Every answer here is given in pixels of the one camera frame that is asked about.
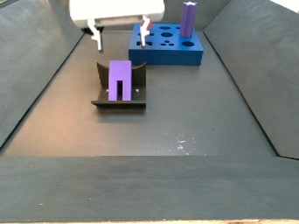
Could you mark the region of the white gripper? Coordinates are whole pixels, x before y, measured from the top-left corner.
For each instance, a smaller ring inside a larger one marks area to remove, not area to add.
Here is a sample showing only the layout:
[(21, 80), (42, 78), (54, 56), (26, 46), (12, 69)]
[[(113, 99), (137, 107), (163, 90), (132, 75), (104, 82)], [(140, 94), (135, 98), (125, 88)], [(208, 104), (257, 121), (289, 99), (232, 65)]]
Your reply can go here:
[(97, 50), (102, 50), (100, 26), (140, 24), (140, 42), (145, 47), (148, 25), (164, 17), (164, 0), (69, 0), (69, 17), (78, 28), (89, 28)]

